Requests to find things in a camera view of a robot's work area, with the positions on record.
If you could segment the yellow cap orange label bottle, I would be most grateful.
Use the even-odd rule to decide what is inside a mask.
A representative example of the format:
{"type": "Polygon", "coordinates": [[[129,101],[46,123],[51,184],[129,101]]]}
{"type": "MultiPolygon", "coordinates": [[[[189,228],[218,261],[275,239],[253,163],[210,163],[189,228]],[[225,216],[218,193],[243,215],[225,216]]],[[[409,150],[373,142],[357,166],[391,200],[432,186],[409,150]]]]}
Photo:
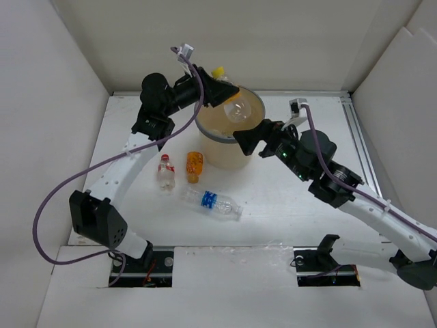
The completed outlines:
{"type": "MultiPolygon", "coordinates": [[[[224,67],[219,66],[212,71],[212,77],[218,81],[224,81],[237,86],[227,75],[224,67]]],[[[239,91],[236,95],[223,103],[223,109],[227,118],[233,123],[240,123],[251,116],[252,110],[246,97],[239,91]]]]}

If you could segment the clear bottle blue label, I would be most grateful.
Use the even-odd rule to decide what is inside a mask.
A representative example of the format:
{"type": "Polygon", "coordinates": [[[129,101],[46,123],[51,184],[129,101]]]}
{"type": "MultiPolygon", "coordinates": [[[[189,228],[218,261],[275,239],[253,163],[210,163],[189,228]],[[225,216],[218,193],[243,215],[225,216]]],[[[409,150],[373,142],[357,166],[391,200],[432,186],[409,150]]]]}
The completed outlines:
{"type": "Polygon", "coordinates": [[[181,199],[188,204],[230,219],[239,219],[244,210],[229,196],[190,186],[183,189],[181,199]]]}

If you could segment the small red cap bottle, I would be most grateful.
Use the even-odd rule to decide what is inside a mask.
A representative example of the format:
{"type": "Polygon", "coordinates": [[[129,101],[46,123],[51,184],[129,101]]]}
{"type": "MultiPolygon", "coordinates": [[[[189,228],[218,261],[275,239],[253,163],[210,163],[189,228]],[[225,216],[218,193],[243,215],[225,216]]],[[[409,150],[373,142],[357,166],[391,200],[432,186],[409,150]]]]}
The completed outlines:
{"type": "Polygon", "coordinates": [[[162,154],[158,164],[157,181],[162,192],[170,194],[175,188],[175,167],[168,154],[162,154]]]}

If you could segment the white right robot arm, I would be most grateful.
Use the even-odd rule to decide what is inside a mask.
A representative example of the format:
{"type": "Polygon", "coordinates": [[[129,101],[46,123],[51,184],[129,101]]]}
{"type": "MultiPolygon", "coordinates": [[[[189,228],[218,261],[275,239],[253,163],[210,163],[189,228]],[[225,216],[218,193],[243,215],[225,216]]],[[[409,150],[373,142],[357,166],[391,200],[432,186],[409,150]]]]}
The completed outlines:
{"type": "Polygon", "coordinates": [[[337,146],[325,133],[307,130],[299,135],[294,125],[264,119],[233,136],[245,155],[264,141],[260,157],[277,157],[301,181],[311,183],[309,192],[315,198],[359,219],[388,241],[368,244],[327,234],[317,247],[297,256],[296,264],[310,262],[315,278],[357,264],[394,273],[420,290],[436,287],[436,231],[405,215],[358,174],[333,161],[337,146]]]}

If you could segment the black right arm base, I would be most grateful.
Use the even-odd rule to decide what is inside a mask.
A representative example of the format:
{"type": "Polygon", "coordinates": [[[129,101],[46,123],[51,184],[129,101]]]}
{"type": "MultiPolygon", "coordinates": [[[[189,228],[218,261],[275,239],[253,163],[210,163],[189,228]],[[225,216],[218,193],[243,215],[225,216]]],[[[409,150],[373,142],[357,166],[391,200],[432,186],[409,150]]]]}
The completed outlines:
{"type": "Polygon", "coordinates": [[[360,287],[357,267],[339,264],[332,256],[333,245],[340,237],[327,234],[317,246],[297,246],[290,266],[296,269],[298,287],[360,287]]]}

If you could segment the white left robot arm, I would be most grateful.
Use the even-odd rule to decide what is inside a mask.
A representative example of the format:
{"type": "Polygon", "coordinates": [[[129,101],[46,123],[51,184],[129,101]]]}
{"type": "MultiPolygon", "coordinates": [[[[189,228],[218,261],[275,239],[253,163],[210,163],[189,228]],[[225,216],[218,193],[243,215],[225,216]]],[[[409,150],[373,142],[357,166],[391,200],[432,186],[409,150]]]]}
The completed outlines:
{"type": "Polygon", "coordinates": [[[198,67],[169,85],[161,73],[147,75],[142,82],[141,106],[124,146],[123,157],[112,162],[86,191],[75,191],[69,199],[73,230],[89,240],[119,251],[138,271],[150,267],[151,242],[136,235],[118,209],[143,167],[161,150],[155,142],[166,140],[175,124],[170,118],[194,103],[216,107],[235,96],[239,88],[211,77],[198,67]]]}

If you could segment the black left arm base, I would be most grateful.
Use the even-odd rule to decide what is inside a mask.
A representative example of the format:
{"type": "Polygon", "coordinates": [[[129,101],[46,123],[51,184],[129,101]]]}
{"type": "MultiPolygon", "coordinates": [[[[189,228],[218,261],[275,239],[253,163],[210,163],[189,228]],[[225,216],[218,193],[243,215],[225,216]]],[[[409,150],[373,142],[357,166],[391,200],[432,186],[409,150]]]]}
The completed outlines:
{"type": "Polygon", "coordinates": [[[170,288],[173,282],[174,248],[159,247],[154,250],[152,261],[144,268],[137,260],[126,256],[124,270],[119,255],[112,259],[109,287],[112,288],[170,288]]]}

